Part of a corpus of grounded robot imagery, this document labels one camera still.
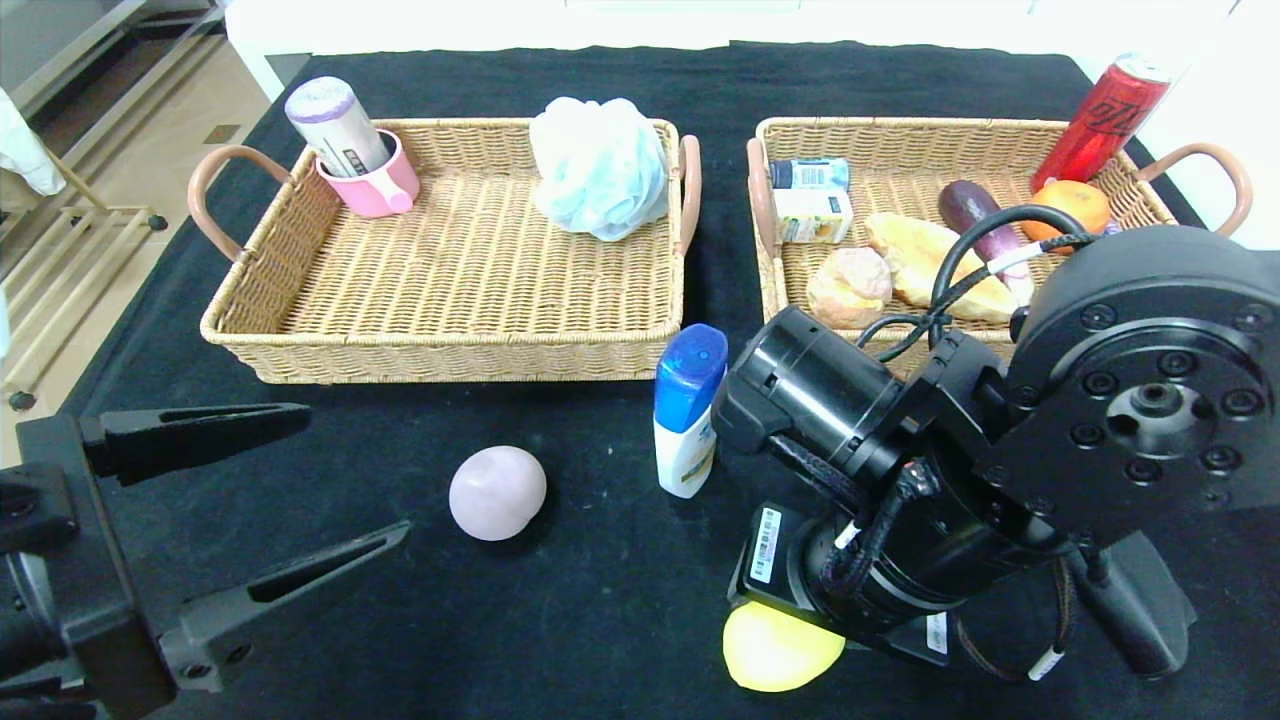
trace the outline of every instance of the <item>eggplant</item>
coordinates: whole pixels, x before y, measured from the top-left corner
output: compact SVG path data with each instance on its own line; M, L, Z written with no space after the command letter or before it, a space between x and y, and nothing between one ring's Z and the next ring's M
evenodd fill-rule
M996 202L996 199L987 192L987 188L975 182L955 181L938 193L938 213L942 215L942 220L960 234L978 224L978 220L998 211L1000 204ZM1001 225L982 236L973 250L986 263L1021 246L1023 238L1014 232L1014 227ZM1027 305L1032 301L1036 282L1032 281L1032 269L1027 263L1010 265L997 277L1014 293L1019 305Z

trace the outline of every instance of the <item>pink cup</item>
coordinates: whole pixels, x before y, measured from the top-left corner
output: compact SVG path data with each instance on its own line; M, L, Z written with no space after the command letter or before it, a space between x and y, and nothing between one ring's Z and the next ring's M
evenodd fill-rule
M396 150L392 152L392 159L376 170L353 178L339 178L329 174L329 170L324 169L324 163L316 158L316 172L320 177L333 187L347 208L365 218L408 213L420 188L417 173L413 172L399 137L385 129L378 132L389 137L396 143Z

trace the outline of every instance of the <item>shampoo bottle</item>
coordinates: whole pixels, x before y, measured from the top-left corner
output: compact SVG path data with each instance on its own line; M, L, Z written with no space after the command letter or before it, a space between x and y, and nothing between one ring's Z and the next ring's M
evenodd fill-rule
M712 471L712 400L727 365L724 333L703 324L681 331L658 361L653 404L658 484L677 497L692 497Z

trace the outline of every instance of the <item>white sticker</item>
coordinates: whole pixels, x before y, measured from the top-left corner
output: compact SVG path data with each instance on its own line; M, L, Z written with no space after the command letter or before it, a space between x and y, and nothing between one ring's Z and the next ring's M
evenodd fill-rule
M755 533L755 559L751 560L751 579L768 583L773 578L773 552L778 548L778 528L782 514L772 507L760 511L760 529Z
M858 537L859 532L860 530L858 529L858 525L855 525L854 521L850 520L849 524L845 525L845 529L840 530L840 534L836 536L836 543L835 543L836 547L838 547L840 550L845 550L846 547L849 547L849 543L854 542L854 538Z
M940 652L942 655L947 653L947 614L938 612L937 615L929 615L924 619L924 642L928 643L929 650L933 652Z
M1016 250L1010 250L1009 252L992 258L987 263L987 270L989 270L991 274L995 275L996 273L1002 273L1019 263L1025 263L1027 260L1030 260L1032 258L1039 255L1041 252L1044 251L1039 249L1039 243L1037 242L1023 245Z
M1041 678L1048 675L1048 671L1052 670L1055 665L1057 665L1057 661L1062 660L1062 655L1065 653L1061 653L1053 648L1046 650L1044 655L1042 655L1041 659L1036 661L1036 665L1032 665L1032 669L1027 671L1027 676L1030 678L1033 683L1041 682Z

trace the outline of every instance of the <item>black tablecloth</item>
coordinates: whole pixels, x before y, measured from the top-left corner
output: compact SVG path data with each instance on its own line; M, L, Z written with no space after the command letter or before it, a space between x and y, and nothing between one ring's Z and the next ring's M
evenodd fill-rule
M742 151L760 119L1068 118L1088 88L1062 56L854 44L315 58L300 81L320 74L349 81L374 117L531 117L559 95L626 96L698 135L707 183L685 316L723 328L735 351L760 324ZM280 102L248 143L285 164L302 150ZM210 208L243 240L274 190L234 164ZM998 684L959 657L936 670L849 652L797 692L744 691L724 670L721 629L750 512L767 497L814 503L777 462L722 452L694 500L666 495L650 383L262 384L197 333L225 272L184 225L67 404L315 409L301 436L109 492L156 626L183 598L273 562L399 518L415 528L407 551L288 652L256 655L229 692L184 694L159 716L1274 717L1280 707L1280 523L1263 511L1149 525L1201 616L1187 667L1164 682L1128 675L1085 619L1036 687ZM500 443L534 452L552 489L520 538L485 544L453 524L447 488L465 457ZM965 610L972 630L993 655L1029 664L1052 634L1051 587L1030 574L988 593Z

